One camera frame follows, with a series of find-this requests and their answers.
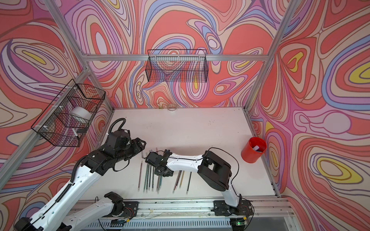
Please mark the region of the dark blue pencil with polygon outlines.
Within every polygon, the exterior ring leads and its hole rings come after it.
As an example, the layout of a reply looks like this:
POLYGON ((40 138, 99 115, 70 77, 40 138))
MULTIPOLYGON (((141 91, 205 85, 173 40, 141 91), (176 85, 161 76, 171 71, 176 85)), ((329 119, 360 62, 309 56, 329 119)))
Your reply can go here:
POLYGON ((145 193, 148 192, 147 187, 148 187, 148 174, 149 174, 149 164, 146 166, 146 177, 145 177, 145 193))
POLYGON ((151 185, 152 185, 152 183, 151 183, 151 172, 152 172, 152 166, 151 165, 149 165, 149 174, 148 174, 148 187, 147 187, 147 190, 148 191, 150 191, 150 188, 151 188, 151 185))

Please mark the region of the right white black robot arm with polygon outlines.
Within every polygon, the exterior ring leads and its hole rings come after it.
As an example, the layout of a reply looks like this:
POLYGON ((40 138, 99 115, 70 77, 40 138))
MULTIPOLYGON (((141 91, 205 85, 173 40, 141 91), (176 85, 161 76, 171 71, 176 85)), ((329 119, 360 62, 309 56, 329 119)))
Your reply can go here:
POLYGON ((170 150, 162 155, 150 152, 145 162, 154 168, 154 174, 160 177, 171 177, 176 171, 188 171, 198 174, 212 189, 221 192, 223 200, 214 201, 212 211, 216 216, 244 216, 251 217, 254 207, 250 201, 237 193, 232 182, 231 165, 211 151, 203 155, 183 156, 170 150))

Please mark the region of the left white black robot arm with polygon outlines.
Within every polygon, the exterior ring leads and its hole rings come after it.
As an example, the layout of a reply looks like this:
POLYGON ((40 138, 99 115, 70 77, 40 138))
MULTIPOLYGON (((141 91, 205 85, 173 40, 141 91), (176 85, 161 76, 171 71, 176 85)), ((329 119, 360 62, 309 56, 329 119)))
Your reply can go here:
POLYGON ((115 120, 108 129, 105 143, 75 164, 70 180, 39 211, 31 217, 22 217, 14 225, 16 231, 77 231, 104 216, 119 217, 125 211, 132 219, 135 213, 127 208, 123 198, 114 192, 106 193, 104 198, 92 206, 68 216, 80 198, 107 171, 113 170, 119 161, 129 162, 131 158, 145 149, 146 142, 140 138, 132 139, 129 130, 123 129, 125 118, 115 120))

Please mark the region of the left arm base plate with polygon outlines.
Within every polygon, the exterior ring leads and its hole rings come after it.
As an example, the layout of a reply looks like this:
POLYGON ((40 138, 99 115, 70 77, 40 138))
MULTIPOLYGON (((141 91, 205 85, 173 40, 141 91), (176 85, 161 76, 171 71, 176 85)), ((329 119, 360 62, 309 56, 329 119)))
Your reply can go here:
POLYGON ((123 201, 114 204, 111 213, 112 217, 133 218, 137 216, 138 201, 123 201))

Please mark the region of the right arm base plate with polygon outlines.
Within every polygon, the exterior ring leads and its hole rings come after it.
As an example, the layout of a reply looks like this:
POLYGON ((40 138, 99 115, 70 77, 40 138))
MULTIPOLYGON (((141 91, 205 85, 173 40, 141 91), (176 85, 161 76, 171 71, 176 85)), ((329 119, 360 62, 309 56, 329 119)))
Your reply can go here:
POLYGON ((222 200, 215 200, 214 207, 211 210, 216 216, 245 216, 249 217, 254 214, 254 209, 250 201, 241 200, 237 207, 229 206, 222 200))

